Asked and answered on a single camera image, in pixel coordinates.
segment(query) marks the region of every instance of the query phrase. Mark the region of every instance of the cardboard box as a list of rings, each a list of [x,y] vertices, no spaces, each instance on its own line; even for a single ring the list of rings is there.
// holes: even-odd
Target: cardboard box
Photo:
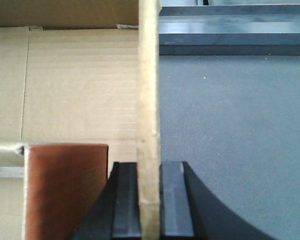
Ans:
[[[108,170],[114,161],[137,161],[138,149],[145,163],[140,166],[153,180],[145,184],[145,174],[139,176],[141,212],[150,210],[141,214],[147,219],[141,219],[142,230],[158,237],[157,4],[142,1],[138,13],[138,0],[0,0],[0,209],[6,209],[0,234],[11,226],[0,239],[21,239],[21,219],[27,224],[21,177],[29,169],[18,153],[23,143],[108,144]],[[142,23],[150,23],[140,25],[141,57],[139,31],[129,29],[139,24],[139,14]],[[137,116],[138,108],[143,111]],[[7,141],[16,144],[2,143]],[[147,197],[151,207],[144,204]],[[24,231],[26,236],[43,239]]]

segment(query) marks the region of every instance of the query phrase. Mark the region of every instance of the reddish-brown board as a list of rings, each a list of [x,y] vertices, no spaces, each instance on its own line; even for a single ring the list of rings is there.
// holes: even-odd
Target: reddish-brown board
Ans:
[[[84,219],[107,181],[105,144],[25,149],[26,240],[64,240]]]

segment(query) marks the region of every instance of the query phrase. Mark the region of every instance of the gray panel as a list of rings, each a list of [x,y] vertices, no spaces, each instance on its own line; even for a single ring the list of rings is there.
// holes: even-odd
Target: gray panel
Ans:
[[[300,5],[164,7],[161,55],[300,55]]]
[[[160,56],[160,114],[163,161],[189,162],[247,222],[300,240],[300,56]]]
[[[174,6],[197,6],[197,0],[160,0],[163,7]]]
[[[209,0],[209,5],[300,4],[300,0]]]

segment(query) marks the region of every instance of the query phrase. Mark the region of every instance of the tan cardboard wall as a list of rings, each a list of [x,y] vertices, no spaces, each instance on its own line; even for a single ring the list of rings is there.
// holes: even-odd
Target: tan cardboard wall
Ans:
[[[0,178],[0,240],[22,239],[22,178]]]
[[[111,162],[135,162],[137,54],[137,30],[31,31],[21,140],[106,143]]]
[[[20,141],[28,27],[0,28],[0,140]]]
[[[109,169],[135,162],[137,78],[137,30],[0,28],[0,141],[105,143]],[[0,209],[20,212],[22,178],[6,179]],[[0,213],[0,233],[13,226],[0,239],[21,239],[21,220]]]

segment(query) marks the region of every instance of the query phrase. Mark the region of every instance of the gray felt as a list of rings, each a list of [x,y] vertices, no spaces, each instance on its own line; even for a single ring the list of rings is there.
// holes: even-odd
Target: gray felt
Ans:
[[[160,56],[163,161],[232,211],[300,240],[300,56]]]

